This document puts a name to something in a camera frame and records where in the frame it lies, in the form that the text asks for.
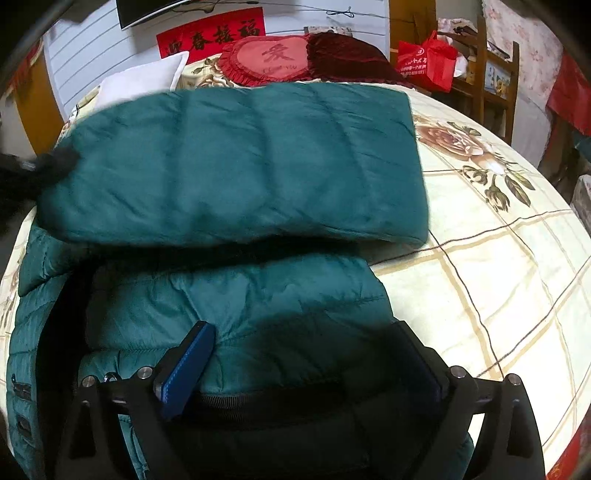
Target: heart-shaped pillow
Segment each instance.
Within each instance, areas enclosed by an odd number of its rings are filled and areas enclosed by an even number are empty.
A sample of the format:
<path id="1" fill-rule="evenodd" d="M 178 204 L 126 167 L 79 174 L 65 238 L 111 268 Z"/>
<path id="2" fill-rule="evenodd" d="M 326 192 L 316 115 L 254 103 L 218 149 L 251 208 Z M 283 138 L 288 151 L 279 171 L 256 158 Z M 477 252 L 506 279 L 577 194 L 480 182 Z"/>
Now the heart-shaped pillow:
<path id="1" fill-rule="evenodd" d="M 224 47 L 218 65 L 243 86 L 308 80 L 308 36 L 246 37 Z"/>

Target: red cloth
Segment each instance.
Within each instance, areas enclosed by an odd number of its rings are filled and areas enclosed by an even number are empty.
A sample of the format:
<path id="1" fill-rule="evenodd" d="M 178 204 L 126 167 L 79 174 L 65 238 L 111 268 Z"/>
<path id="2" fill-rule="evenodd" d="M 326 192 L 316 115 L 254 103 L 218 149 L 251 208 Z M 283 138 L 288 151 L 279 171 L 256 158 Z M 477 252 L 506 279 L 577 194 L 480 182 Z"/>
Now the red cloth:
<path id="1" fill-rule="evenodd" d="M 570 441 L 568 447 L 560 456 L 552 470 L 548 472 L 547 480 L 569 480 L 579 462 L 591 449 L 589 436 L 591 435 L 591 408 L 587 411 L 577 433 Z"/>
<path id="2" fill-rule="evenodd" d="M 227 43 L 259 35 L 265 35 L 262 7 L 195 20 L 156 35 L 156 41 L 161 58 L 188 51 L 188 63 L 192 63 L 221 53 Z"/>
<path id="3" fill-rule="evenodd" d="M 566 52 L 546 106 L 583 135 L 591 136 L 591 85 Z"/>
<path id="4" fill-rule="evenodd" d="M 238 85 L 309 80 L 307 36 L 248 37 L 224 46 L 218 66 Z"/>
<path id="5" fill-rule="evenodd" d="M 422 45 L 400 41 L 396 69 L 425 90 L 450 92 L 457 50 L 436 35 L 433 31 Z"/>
<path id="6" fill-rule="evenodd" d="M 406 83 L 380 49 L 333 32 L 310 36 L 308 66 L 312 78 L 330 82 Z"/>
<path id="7" fill-rule="evenodd" d="M 40 48 L 41 40 L 37 40 L 31 50 L 29 50 L 29 53 L 27 53 L 26 58 L 18 66 L 17 71 L 12 76 L 12 79 L 8 85 L 9 89 L 17 88 L 21 83 L 25 83 L 27 81 L 29 77 L 29 70 L 31 70 L 31 66 L 33 66 L 31 61 L 39 53 Z"/>

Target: burgundy velvet pillow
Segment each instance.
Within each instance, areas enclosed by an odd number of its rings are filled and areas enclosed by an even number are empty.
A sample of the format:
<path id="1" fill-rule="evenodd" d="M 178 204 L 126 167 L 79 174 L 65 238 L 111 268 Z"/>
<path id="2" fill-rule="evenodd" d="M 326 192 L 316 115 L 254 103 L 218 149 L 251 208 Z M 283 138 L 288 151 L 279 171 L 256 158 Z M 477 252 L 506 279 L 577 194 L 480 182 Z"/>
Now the burgundy velvet pillow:
<path id="1" fill-rule="evenodd" d="M 407 84 L 377 47 L 333 32 L 310 36 L 308 68 L 312 78 L 331 82 Z"/>

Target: white pillow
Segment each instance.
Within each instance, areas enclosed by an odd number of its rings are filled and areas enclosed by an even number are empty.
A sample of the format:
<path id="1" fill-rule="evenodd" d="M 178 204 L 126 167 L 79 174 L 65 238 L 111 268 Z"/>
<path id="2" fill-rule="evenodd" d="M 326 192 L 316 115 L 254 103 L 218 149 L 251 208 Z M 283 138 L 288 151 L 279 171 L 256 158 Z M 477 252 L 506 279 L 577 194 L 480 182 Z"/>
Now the white pillow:
<path id="1" fill-rule="evenodd" d="M 189 52 L 182 51 L 105 78 L 100 84 L 94 110 L 152 93 L 174 90 L 188 59 Z"/>

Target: plaid pattern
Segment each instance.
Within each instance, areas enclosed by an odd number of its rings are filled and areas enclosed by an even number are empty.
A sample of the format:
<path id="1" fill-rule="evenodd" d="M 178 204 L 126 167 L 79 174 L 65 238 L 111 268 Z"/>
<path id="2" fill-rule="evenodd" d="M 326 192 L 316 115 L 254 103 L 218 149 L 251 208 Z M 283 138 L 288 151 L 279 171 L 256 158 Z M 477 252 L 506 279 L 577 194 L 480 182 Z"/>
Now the plaid pattern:
<path id="1" fill-rule="evenodd" d="M 415 114 L 430 236 L 416 252 L 392 249 L 374 273 L 394 315 L 449 365 L 482 378 L 514 372 L 523 379 L 549 471 L 591 402 L 591 239 L 545 178 L 496 136 L 414 90 L 381 87 L 406 92 Z M 451 137 L 438 137 L 442 129 Z M 2 409 L 18 266 L 33 215 L 0 285 Z M 470 427 L 474 437 L 481 421 Z"/>

